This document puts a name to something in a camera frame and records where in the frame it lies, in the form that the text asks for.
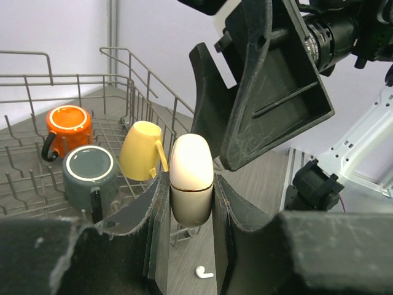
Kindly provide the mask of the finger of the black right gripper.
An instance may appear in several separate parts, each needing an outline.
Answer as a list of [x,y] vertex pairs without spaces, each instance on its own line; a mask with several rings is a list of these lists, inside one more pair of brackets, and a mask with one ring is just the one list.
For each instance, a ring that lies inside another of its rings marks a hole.
[[196,83],[196,105],[191,132],[202,136],[211,154],[220,154],[237,86],[227,88],[205,43],[189,53]]
[[[269,48],[271,17],[255,12],[257,1],[242,1],[249,45],[244,74],[225,132],[220,161],[236,171],[267,151],[329,119],[334,109],[316,66],[315,78],[296,89],[255,85]],[[282,1],[291,21],[301,18],[293,1]]]

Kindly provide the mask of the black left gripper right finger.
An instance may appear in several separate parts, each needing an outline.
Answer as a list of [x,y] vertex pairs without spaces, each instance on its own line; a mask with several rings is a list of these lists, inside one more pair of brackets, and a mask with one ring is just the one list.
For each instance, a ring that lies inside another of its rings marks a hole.
[[392,215],[269,216],[214,177],[219,294],[391,294]]

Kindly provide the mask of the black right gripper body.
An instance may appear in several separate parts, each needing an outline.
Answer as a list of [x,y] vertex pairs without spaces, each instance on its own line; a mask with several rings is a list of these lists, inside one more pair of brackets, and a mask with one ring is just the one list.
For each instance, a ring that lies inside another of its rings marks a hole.
[[[272,89],[297,89],[319,74],[330,76],[335,65],[347,56],[347,16],[340,10],[328,11],[317,1],[294,1],[302,18],[291,21],[282,1],[257,1],[254,11],[271,17],[269,48],[262,73],[255,85]],[[223,36],[216,50],[225,58],[236,81],[241,83],[249,45],[248,16],[242,3],[228,14]]]

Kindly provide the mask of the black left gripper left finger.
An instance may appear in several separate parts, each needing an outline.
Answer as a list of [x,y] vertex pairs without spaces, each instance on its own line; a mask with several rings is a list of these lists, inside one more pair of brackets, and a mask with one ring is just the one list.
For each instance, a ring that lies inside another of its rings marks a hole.
[[98,225],[81,218],[1,220],[2,294],[165,294],[169,175]]

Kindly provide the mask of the beige earbud charging case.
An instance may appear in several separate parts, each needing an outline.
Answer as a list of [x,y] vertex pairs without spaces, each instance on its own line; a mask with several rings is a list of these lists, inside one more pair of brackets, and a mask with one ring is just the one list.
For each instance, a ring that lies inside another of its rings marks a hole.
[[188,133],[174,143],[169,161],[171,208],[184,227],[204,224],[212,208],[214,167],[207,141]]

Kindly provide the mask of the white earbud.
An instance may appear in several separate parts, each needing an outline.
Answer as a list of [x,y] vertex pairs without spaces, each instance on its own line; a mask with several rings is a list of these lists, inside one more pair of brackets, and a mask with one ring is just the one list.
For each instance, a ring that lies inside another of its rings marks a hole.
[[214,274],[211,272],[205,272],[205,267],[200,265],[195,269],[195,275],[200,279],[213,278]]

